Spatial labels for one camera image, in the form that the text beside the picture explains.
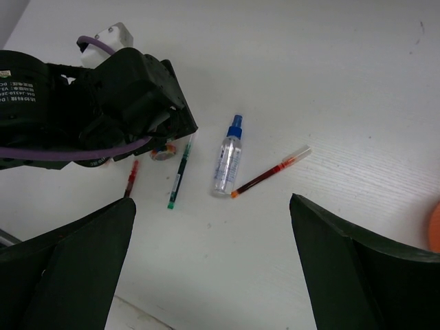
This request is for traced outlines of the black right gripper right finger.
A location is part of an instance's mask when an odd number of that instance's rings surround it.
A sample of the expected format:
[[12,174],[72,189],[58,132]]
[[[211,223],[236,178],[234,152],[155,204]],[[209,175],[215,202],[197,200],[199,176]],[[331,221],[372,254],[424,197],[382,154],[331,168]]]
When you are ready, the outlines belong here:
[[439,254],[292,195],[291,224],[318,329],[438,329]]

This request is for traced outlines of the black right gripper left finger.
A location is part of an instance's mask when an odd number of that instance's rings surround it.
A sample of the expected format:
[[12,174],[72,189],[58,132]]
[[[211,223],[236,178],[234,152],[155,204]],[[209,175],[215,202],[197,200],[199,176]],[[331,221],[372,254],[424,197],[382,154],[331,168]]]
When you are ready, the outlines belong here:
[[104,329],[136,214],[119,199],[1,248],[2,329]]

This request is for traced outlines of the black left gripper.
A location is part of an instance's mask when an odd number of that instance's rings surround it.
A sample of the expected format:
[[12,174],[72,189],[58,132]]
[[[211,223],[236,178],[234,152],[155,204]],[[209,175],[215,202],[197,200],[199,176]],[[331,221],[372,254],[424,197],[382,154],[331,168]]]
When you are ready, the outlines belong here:
[[198,129],[169,60],[124,48],[95,69],[49,67],[61,80],[51,118],[63,134],[50,140],[46,161],[94,167]]

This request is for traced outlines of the red ink pen refill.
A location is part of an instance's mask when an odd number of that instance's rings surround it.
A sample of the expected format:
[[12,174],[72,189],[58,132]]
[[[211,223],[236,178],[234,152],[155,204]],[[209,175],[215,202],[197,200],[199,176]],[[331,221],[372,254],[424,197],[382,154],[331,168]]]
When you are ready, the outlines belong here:
[[236,190],[233,190],[230,194],[231,198],[237,198],[239,195],[243,194],[247,190],[253,188],[257,184],[265,181],[266,179],[270,178],[271,176],[285,170],[286,168],[289,168],[290,166],[293,166],[300,160],[306,158],[311,153],[311,148],[309,146],[304,146],[297,151],[293,152],[292,154],[288,155],[287,157],[283,158],[283,160],[278,163],[277,165],[271,167],[264,173],[260,174],[259,176],[255,177],[254,179],[250,180],[246,184],[242,185],[241,187],[237,188]]

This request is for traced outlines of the dark red pen refill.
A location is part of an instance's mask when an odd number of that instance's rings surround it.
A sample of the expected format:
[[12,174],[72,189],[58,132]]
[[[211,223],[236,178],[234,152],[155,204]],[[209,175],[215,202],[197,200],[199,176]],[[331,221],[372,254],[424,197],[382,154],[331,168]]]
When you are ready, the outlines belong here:
[[128,198],[131,195],[131,191],[133,190],[135,179],[137,177],[139,165],[140,165],[139,159],[134,159],[131,172],[127,180],[127,185],[124,191],[124,198]]

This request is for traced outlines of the green ink pen refill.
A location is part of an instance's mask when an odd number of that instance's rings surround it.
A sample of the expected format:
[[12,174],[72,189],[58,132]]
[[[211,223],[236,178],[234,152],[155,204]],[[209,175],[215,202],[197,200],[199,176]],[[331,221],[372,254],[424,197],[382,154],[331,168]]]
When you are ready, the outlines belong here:
[[191,152],[192,147],[193,147],[194,139],[195,139],[195,134],[192,134],[190,136],[188,142],[185,145],[184,153],[183,153],[183,155],[181,157],[181,161],[180,161],[179,167],[177,169],[175,181],[173,183],[173,188],[172,188],[172,190],[170,192],[170,198],[168,200],[167,208],[169,210],[172,210],[175,207],[175,202],[176,202],[176,199],[177,199],[179,188],[180,188],[181,183],[182,183],[182,179],[183,179],[183,175],[184,175],[184,172],[185,172],[185,169],[186,169],[186,165],[188,163],[188,158],[189,158],[190,152]]

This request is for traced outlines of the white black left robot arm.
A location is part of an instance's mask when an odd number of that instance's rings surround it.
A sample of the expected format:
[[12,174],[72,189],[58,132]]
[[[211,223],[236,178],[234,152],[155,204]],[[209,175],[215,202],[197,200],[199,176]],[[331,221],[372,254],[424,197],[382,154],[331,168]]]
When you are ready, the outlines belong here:
[[96,68],[1,52],[1,168],[98,167],[195,133],[168,60],[124,48]]

